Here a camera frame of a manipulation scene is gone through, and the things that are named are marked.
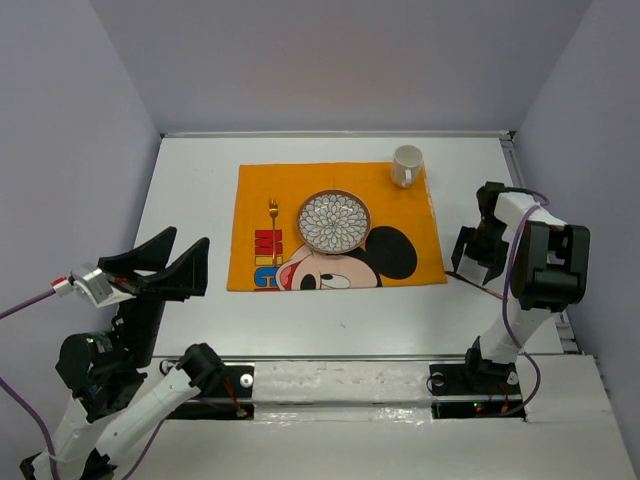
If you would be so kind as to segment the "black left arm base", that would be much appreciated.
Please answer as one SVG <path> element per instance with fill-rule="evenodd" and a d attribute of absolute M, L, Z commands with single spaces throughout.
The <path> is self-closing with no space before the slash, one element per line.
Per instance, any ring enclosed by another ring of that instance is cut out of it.
<path fill-rule="evenodd" d="M 255 365 L 232 362 L 226 378 L 213 390 L 200 393 L 171 412 L 168 420 L 248 421 L 254 418 L 252 400 Z"/>

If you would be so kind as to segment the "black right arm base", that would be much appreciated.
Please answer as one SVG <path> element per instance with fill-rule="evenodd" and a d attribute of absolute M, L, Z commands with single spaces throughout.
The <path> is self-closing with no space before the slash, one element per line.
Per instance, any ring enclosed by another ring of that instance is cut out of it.
<path fill-rule="evenodd" d="M 426 387 L 435 420 L 526 418 L 518 383 L 494 377 L 471 380 L 461 363 L 430 365 Z"/>

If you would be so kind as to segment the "copper fork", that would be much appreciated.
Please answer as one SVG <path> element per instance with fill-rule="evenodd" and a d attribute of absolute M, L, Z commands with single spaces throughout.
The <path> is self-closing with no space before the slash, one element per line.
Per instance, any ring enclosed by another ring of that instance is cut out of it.
<path fill-rule="evenodd" d="M 279 206 L 276 198 L 269 199 L 269 216 L 271 218 L 271 255 L 272 255 L 272 265 L 277 265 L 277 229 L 276 229 L 276 220 L 279 215 Z"/>

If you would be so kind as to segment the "white mug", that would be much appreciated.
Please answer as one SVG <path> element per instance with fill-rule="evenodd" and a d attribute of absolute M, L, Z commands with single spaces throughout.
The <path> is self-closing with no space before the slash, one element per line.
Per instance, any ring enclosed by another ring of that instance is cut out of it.
<path fill-rule="evenodd" d="M 391 164 L 392 182 L 399 188 L 408 189 L 424 167 L 422 151 L 413 145 L 402 145 L 395 149 Z"/>

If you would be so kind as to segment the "floral patterned plate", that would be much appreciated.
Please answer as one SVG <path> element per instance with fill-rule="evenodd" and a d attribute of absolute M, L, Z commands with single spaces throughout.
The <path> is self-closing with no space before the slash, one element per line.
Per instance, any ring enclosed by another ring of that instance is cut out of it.
<path fill-rule="evenodd" d="M 371 230 L 371 214 L 357 195 L 344 190 L 323 190 L 303 202 L 296 226 L 311 250 L 339 255 L 360 247 Z"/>

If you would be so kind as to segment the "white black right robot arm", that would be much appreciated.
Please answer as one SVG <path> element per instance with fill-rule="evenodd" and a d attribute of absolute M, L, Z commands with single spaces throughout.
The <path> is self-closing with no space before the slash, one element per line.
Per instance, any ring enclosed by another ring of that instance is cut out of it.
<path fill-rule="evenodd" d="M 529 202 L 512 243 L 498 238 L 498 208 L 521 191 L 488 183 L 482 220 L 465 227 L 453 257 L 468 256 L 505 283 L 495 322 L 446 286 L 438 252 L 421 254 L 405 229 L 377 225 L 369 203 L 343 189 L 287 191 L 261 186 L 234 208 L 225 195 L 199 202 L 190 190 L 162 213 L 164 223 L 209 242 L 199 266 L 203 297 L 168 307 L 157 355 L 207 343 L 225 357 L 380 357 L 422 354 L 423 327 L 465 313 L 462 384 L 482 392 L 505 380 L 526 341 L 549 314 L 585 291 L 589 233 L 534 219 Z"/>

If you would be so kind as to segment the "orange cartoon mouse placemat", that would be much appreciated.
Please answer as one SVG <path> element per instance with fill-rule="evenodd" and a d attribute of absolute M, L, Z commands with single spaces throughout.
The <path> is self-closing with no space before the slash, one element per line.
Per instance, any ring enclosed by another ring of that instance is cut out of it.
<path fill-rule="evenodd" d="M 355 252 L 329 258 L 305 246 L 296 216 L 323 190 L 344 190 L 367 205 L 372 229 Z M 279 215 L 272 265 L 269 199 Z M 388 162 L 242 165 L 239 168 L 227 288 L 230 291 L 405 287 L 446 280 L 431 198 L 420 173 L 395 186 Z"/>

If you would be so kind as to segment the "copper knife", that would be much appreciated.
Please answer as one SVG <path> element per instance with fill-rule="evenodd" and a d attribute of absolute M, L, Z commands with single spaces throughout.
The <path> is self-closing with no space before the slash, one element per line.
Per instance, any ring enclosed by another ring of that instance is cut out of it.
<path fill-rule="evenodd" d="M 500 299 L 500 300 L 503 299 L 503 295 L 502 294 L 500 294 L 498 292 L 495 292 L 495 291 L 493 291 L 491 289 L 488 289 L 488 288 L 486 288 L 486 287 L 484 287 L 484 286 L 482 286 L 482 285 L 480 285 L 478 283 L 475 283 L 475 282 L 465 278 L 464 276 L 460 275 L 459 273 L 456 273 L 456 272 L 450 271 L 450 270 L 446 270 L 445 274 L 447 276 L 453 278 L 453 279 L 456 279 L 456 280 L 461 281 L 461 282 L 463 282 L 463 283 L 465 283 L 465 284 L 467 284 L 467 285 L 469 285 L 471 287 L 474 287 L 474 288 L 476 288 L 476 289 L 478 289 L 478 290 L 480 290 L 480 291 L 482 291 L 482 292 L 484 292 L 484 293 L 486 293 L 486 294 L 488 294 L 488 295 L 490 295 L 490 296 L 492 296 L 494 298 L 497 298 L 497 299 Z"/>

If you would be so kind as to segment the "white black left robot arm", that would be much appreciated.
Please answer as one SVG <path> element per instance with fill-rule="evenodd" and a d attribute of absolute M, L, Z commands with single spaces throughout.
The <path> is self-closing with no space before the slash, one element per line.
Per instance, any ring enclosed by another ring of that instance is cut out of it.
<path fill-rule="evenodd" d="M 164 309 L 204 296 L 210 241 L 203 237 L 176 260 L 170 226 L 140 246 L 85 264 L 53 285 L 96 308 L 117 308 L 107 330 L 77 333 L 62 343 L 55 369 L 71 397 L 45 449 L 24 459 L 27 479 L 110 479 L 120 458 L 172 411 L 215 392 L 225 365 L 207 344 L 187 348 L 164 379 L 141 399 Z"/>

